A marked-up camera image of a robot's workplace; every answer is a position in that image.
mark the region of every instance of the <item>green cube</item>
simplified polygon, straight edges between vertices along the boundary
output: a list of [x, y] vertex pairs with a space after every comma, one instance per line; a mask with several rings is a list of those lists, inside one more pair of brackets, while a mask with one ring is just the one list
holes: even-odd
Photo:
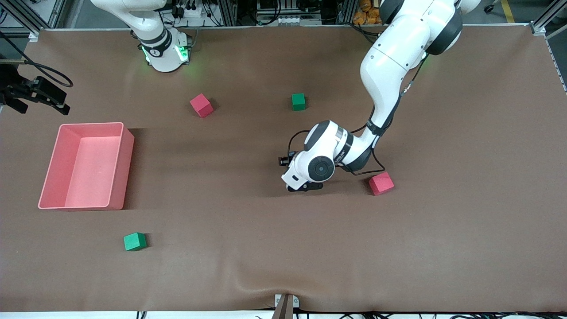
[[124, 249], [126, 249], [126, 251], [136, 251], [146, 246], [146, 235], [142, 233], [133, 233], [124, 236]]
[[303, 93], [292, 94], [291, 106], [294, 111], [305, 110], [305, 95], [303, 95]]

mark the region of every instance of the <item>brown tabletop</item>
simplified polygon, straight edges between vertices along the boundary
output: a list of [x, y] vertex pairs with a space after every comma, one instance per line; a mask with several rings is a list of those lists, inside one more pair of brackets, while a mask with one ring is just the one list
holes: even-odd
[[[42, 32], [26, 52], [75, 87], [69, 116], [0, 115], [0, 310], [255, 309], [281, 292], [316, 311], [567, 310], [567, 96], [528, 27], [468, 27], [428, 60], [377, 146], [392, 192], [343, 171], [285, 190], [293, 133], [367, 119], [368, 48], [346, 27], [203, 30], [163, 74], [127, 32]], [[125, 209], [39, 211], [58, 126], [106, 121], [136, 137]], [[124, 251], [133, 232], [151, 246]]]

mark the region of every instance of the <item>yellow floor line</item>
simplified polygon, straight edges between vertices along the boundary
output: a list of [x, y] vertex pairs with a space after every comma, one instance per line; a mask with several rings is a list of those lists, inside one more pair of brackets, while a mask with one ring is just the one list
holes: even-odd
[[510, 10], [510, 5], [508, 4], [508, 0], [502, 0], [500, 2], [502, 4], [502, 8], [504, 9], [504, 15], [506, 16], [506, 21], [508, 23], [514, 23], [514, 16], [512, 15], [512, 10]]

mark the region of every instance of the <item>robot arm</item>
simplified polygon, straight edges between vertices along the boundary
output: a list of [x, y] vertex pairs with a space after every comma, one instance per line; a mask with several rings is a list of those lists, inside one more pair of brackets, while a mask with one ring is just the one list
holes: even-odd
[[376, 142], [391, 124], [400, 102], [400, 87], [407, 72], [427, 52], [441, 54], [458, 39], [462, 18], [453, 0], [385, 0], [390, 21], [366, 54], [361, 78], [374, 102], [374, 110], [361, 136], [327, 120], [315, 125], [305, 139], [303, 151], [294, 154], [282, 175], [288, 190], [322, 187], [335, 167], [355, 172], [370, 158]]
[[187, 35], [166, 28], [158, 12], [166, 0], [91, 0], [126, 23], [142, 43], [147, 62], [157, 71], [171, 72], [189, 60]]

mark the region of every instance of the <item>pink plastic container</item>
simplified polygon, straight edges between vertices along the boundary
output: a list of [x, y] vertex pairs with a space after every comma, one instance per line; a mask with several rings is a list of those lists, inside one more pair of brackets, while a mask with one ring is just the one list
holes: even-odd
[[124, 206], [134, 136], [124, 123], [63, 124], [39, 209], [106, 211]]

